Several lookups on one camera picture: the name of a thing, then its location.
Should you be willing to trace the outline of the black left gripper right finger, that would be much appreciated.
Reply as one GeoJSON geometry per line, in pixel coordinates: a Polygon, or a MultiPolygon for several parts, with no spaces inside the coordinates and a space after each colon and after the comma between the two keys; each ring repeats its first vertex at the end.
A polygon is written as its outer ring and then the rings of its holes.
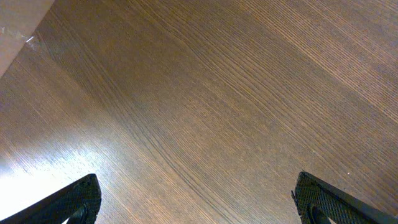
{"type": "Polygon", "coordinates": [[[291,196],[302,223],[397,224],[397,218],[301,171],[291,196]]]}

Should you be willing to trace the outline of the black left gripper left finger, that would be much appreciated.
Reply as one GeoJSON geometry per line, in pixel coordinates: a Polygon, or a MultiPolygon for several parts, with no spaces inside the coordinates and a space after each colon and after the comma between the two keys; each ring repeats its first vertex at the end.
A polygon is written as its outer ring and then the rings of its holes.
{"type": "Polygon", "coordinates": [[[2,224],[94,224],[101,206],[96,174],[88,174],[39,202],[1,220],[2,224]]]}

